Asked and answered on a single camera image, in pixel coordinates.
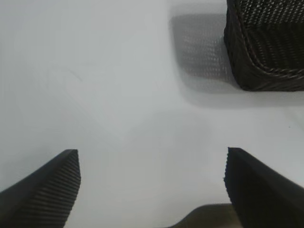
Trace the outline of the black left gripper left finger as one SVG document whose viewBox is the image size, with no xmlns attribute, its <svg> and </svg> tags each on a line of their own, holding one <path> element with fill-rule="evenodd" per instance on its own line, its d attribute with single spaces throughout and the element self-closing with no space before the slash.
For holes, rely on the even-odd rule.
<svg viewBox="0 0 304 228">
<path fill-rule="evenodd" d="M 64 150 L 0 193 L 2 228 L 62 228 L 81 184 L 77 149 Z"/>
</svg>

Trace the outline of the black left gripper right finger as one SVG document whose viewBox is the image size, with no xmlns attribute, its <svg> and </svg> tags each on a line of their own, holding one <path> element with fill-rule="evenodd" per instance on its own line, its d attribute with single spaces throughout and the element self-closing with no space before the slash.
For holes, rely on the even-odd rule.
<svg viewBox="0 0 304 228">
<path fill-rule="evenodd" d="M 224 183 L 245 228 L 302 228 L 304 189 L 241 148 L 228 148 Z"/>
</svg>

